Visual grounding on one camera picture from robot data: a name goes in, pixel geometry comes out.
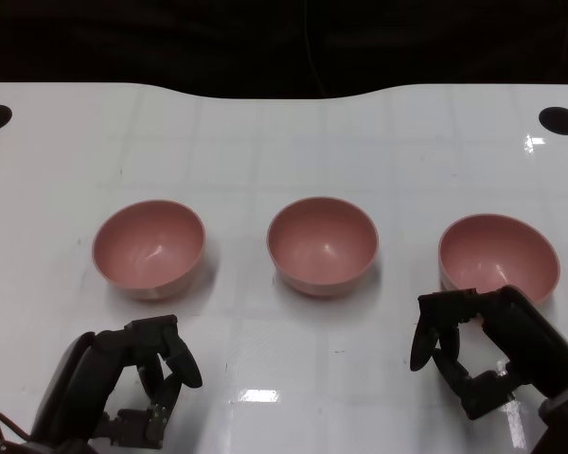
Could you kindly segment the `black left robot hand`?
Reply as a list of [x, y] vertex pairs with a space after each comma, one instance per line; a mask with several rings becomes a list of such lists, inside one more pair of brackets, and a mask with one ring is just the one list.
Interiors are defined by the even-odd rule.
[[[136, 368], [150, 403], [144, 410], [123, 409], [111, 418], [105, 406], [127, 367]], [[123, 447], [159, 449], [182, 387], [202, 385], [173, 315], [132, 321], [116, 331], [87, 332], [63, 354], [30, 438], [50, 447], [107, 438]]]

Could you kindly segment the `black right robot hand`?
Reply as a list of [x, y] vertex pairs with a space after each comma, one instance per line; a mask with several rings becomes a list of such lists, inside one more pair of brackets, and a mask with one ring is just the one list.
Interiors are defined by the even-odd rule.
[[[469, 419], [512, 401], [513, 392], [523, 385], [534, 386], [547, 398], [568, 391], [568, 342], [519, 289], [447, 290], [421, 295], [417, 301], [410, 369], [418, 371], [432, 359]], [[472, 377], [458, 361], [458, 325], [476, 318], [508, 359], [503, 375], [486, 371]]]

